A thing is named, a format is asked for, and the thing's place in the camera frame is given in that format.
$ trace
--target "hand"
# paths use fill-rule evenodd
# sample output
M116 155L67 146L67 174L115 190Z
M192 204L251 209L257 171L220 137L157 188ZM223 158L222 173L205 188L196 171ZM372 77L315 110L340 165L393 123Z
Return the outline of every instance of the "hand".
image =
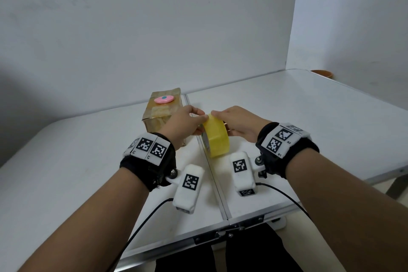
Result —
M159 133L166 136L174 148L178 150L183 140L188 136L202 135L204 128L199 126L206 120L208 120L208 115L206 115L203 110L197 109L192 105L186 105L178 109L177 112L170 117L166 125L159 130Z
M222 112L212 111L211 115L227 123L229 136L241 136L252 143L256 143L259 132L271 122L237 105Z

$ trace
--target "black wristband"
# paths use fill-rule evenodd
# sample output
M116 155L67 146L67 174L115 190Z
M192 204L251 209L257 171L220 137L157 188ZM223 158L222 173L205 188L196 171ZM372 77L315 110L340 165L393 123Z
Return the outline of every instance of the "black wristband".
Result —
M272 122L266 125L265 127L263 127L262 130L259 132L258 141L255 145L261 152L266 171L269 174L278 174L280 177L283 177L284 179L286 179L286 167L288 166L288 163L292 160L292 158L297 153L299 153L300 151L306 148L311 148L317 151L318 153L320 151L317 145L314 144L313 141L311 141L309 138L301 138L295 145L289 148L289 151L286 153L286 155L283 158L279 158L278 156L274 155L273 153L268 151L266 148L261 146L261 144L263 140L265 139L265 137L272 130L274 130L278 125L279 123Z
M154 132L153 135L159 136L170 142L166 136L158 132ZM168 147L160 166L156 166L145 159L129 155L122 159L120 167L125 167L135 174L146 185L149 192L151 192L158 186L170 185L165 177L170 175L172 169L176 168L176 150L170 142L170 146Z

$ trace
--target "white tracking device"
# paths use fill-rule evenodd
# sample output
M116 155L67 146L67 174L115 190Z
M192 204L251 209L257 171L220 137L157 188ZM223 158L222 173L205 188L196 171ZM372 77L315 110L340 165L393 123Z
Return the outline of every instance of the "white tracking device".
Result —
M203 176L202 167L187 165L183 171L177 170L176 178L166 177L167 182L178 185L173 199L173 205L177 210L188 214L194 212Z
M265 170L265 166L257 165L257 157L250 159L246 152L232 153L229 160L235 191L241 197L256 194L257 187L253 174Z

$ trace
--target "person's left hand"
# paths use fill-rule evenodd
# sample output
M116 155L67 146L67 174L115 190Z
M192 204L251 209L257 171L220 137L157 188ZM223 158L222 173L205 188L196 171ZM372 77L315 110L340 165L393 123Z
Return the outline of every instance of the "person's left hand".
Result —
M186 105L177 110L158 132L166 136L178 150L185 138L190 135L200 136L204 132L204 128L199 126L206 120L208 120L208 115L203 110Z

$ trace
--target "person's right hand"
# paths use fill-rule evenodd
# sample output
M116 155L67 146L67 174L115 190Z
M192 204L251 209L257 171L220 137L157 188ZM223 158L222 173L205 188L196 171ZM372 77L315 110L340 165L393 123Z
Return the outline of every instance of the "person's right hand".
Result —
M259 132L271 122L237 105L221 112L212 111L211 114L227 123L229 136L241 136L252 143L256 143Z

